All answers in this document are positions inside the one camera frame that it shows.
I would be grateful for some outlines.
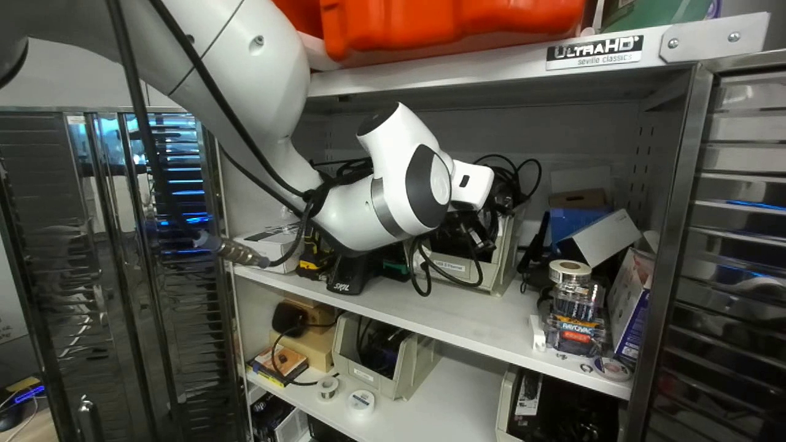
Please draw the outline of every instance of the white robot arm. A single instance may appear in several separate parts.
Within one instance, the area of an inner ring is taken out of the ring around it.
[[[295,212],[313,212],[347,252],[374,252],[441,226],[449,204],[480,209],[492,169],[457,163],[406,107],[371,118],[360,142],[374,175],[327,187],[293,147],[309,65],[271,0],[120,0],[140,76],[194,113],[227,156]],[[96,0],[5,0],[0,87],[24,65],[27,37],[118,60]]]

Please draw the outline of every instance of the orange box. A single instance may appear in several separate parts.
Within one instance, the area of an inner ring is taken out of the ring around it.
[[[314,0],[275,2],[314,34]],[[320,0],[320,18],[332,60],[377,65],[567,37],[583,28],[584,7],[588,0]]]

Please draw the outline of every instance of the tape roll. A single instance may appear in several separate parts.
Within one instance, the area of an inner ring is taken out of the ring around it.
[[[320,399],[322,399],[322,400],[332,400],[332,399],[339,394],[339,388],[343,388],[343,382],[339,382],[339,379],[324,376],[324,379],[320,382]]]
[[[635,373],[616,358],[599,356],[594,358],[594,369],[610,382],[630,382]]]
[[[368,416],[374,409],[377,409],[377,396],[371,392],[354,392],[350,396],[350,409],[357,412],[357,416]]]
[[[591,276],[592,276],[592,269],[580,260],[554,260],[549,263],[549,271],[550,271],[550,281],[560,290],[583,287],[584,282],[591,282]]]

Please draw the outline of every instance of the door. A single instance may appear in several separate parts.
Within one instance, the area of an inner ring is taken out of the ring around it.
[[[630,441],[786,441],[786,54],[695,80]]]
[[[4,113],[4,226],[61,441],[238,441],[210,136],[153,113]]]

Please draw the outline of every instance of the white shelf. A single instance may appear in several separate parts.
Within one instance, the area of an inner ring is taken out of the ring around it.
[[[255,385],[249,394],[250,399],[269,392],[360,442],[495,442],[501,373],[448,356],[441,358],[413,399],[388,400],[378,396],[371,416],[350,411],[350,394],[363,388],[352,379],[343,379],[343,392],[330,404],[320,399],[317,388],[284,388],[258,373],[249,373],[249,382]]]
[[[492,51],[472,51],[457,58],[415,60],[398,65],[378,65],[362,69],[338,69],[313,76],[309,96],[354,96],[402,90],[472,87],[522,80],[554,80],[570,75],[661,69],[682,63],[700,63],[734,54],[755,54],[765,50],[769,15],[737,15],[726,20],[705,20],[672,28],[647,28],[632,33],[610,33],[576,37],[546,45],[524,45]],[[597,45],[605,39],[641,34],[641,58],[584,60],[580,66],[550,66],[549,47]]]
[[[539,296],[522,296],[519,282],[514,282],[505,297],[490,297],[441,282],[436,282],[430,297],[421,297],[408,282],[377,279],[366,286],[363,296],[347,297],[330,293],[324,282],[298,276],[279,276],[242,265],[237,269],[237,276],[597,394],[623,400],[630,400],[632,396],[632,384],[608,382],[597,372],[588,372],[592,361],[584,356],[533,351],[529,318],[537,312]]]

